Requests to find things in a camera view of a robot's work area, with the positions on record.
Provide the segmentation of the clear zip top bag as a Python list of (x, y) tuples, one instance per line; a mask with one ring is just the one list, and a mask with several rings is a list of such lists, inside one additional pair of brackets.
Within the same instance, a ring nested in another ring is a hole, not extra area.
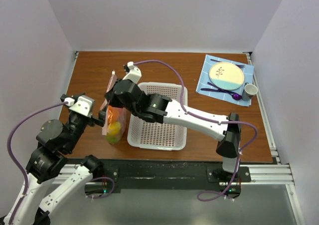
[(106, 108), (105, 125), (102, 127), (102, 136), (105, 136), (109, 144), (118, 143), (127, 127), (127, 111), (125, 108), (117, 108), (108, 105), (104, 99), (100, 110)]

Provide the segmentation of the white perforated plastic basket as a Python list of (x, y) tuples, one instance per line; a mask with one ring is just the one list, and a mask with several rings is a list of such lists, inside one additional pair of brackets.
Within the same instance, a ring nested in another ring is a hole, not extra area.
[[(173, 83), (142, 82), (138, 87), (146, 94), (158, 93), (179, 101), (181, 85)], [(186, 145), (187, 129), (169, 124), (147, 123), (142, 119), (130, 116), (127, 140), (137, 148), (178, 151)]]

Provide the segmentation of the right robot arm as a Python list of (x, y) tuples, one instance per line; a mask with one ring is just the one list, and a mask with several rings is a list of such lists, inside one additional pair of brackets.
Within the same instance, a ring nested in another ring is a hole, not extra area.
[(189, 108), (161, 94), (146, 94), (129, 79), (117, 79), (105, 98), (110, 106), (125, 108), (145, 122), (182, 126), (215, 139), (216, 153), (223, 159), (223, 178), (232, 182), (239, 177), (241, 128), (237, 114), (220, 116)]

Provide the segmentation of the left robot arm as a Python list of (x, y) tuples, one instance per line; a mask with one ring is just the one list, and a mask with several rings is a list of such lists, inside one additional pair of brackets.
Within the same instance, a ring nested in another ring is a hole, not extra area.
[(98, 181), (103, 176), (103, 163), (93, 155), (86, 156), (75, 172), (56, 190), (46, 194), (50, 185), (67, 164), (66, 155), (71, 154), (87, 126), (103, 127), (107, 122), (107, 105), (103, 105), (98, 117), (93, 116), (95, 100), (85, 94), (61, 96), (53, 108), (66, 106), (69, 118), (66, 124), (58, 119), (46, 121), (36, 136), (37, 148), (32, 152), (25, 168), (11, 149), (15, 131), (31, 117), (44, 112), (37, 110), (20, 121), (10, 132), (7, 150), (10, 158), (23, 175), (24, 182), (10, 212), (2, 218), (2, 225), (48, 225), (54, 212), (68, 196), (87, 182)]

